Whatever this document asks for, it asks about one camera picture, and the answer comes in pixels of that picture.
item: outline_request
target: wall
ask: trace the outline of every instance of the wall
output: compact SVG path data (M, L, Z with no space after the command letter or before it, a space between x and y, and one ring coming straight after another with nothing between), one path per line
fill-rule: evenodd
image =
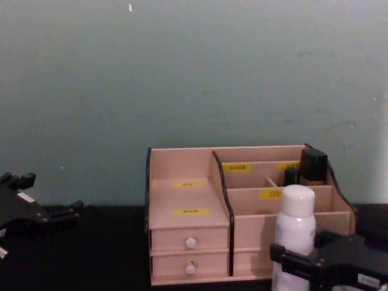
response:
M142 204L148 146L309 142L351 201L388 202L387 15L386 0L0 0L0 172L36 172L46 204Z

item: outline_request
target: desktop organizer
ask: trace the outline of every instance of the desktop organizer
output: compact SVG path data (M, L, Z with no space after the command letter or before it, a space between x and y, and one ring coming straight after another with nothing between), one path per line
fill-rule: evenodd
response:
M306 145L149 149L145 235L150 285L270 279L284 170ZM356 209L328 163L317 231L355 233Z

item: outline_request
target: white drawer knob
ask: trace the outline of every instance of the white drawer knob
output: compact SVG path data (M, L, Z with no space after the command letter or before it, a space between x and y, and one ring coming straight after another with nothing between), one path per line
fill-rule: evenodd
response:
M193 275L194 273L195 273L195 266L193 265L193 262L191 262L186 266L186 274Z
M193 239L193 238L189 238L187 241L186 241L186 247L188 249L194 249L196 246L196 240Z

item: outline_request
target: black surface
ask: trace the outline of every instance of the black surface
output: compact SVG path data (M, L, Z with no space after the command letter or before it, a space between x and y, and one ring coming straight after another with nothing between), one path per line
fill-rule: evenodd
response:
M374 208L363 212L367 221ZM374 216L384 226L386 214ZM360 224L360 232L366 230ZM0 241L10 253L0 261L2 290L148 290L143 207L85 207L78 228L43 241L12 238ZM270 290L270 282L162 287L155 290Z

